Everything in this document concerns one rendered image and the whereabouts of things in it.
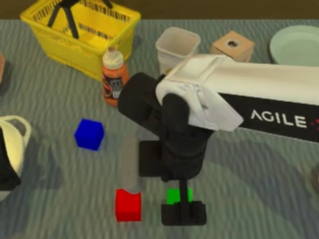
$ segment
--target orange bottle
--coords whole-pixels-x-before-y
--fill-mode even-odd
[[[117,107],[123,86],[129,80],[129,72],[121,52],[109,47],[103,56],[103,98],[106,103]]]

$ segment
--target yellow basket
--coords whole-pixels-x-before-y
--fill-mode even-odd
[[[21,14],[30,25],[46,55],[100,81],[102,57],[115,46],[125,60],[132,52],[134,30],[141,15],[115,3],[112,9],[101,0],[80,0],[71,7],[78,39],[74,38],[63,9],[52,27],[48,26],[54,7],[62,0],[39,0]]]

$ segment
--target brown box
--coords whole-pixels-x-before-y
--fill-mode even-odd
[[[0,53],[0,83],[2,82],[2,76],[4,72],[4,63],[5,63],[4,56]]]
[[[255,43],[243,37],[237,32],[231,31],[215,41],[211,48],[211,54],[227,55],[237,62],[250,62]]]

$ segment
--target white bottle cap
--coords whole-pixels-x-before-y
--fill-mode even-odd
[[[115,47],[109,47],[103,55],[103,65],[109,70],[117,70],[124,64],[124,58],[121,52]]]

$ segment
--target bottle label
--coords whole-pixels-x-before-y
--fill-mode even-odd
[[[104,95],[110,99],[118,99],[123,88],[122,77],[103,76]]]

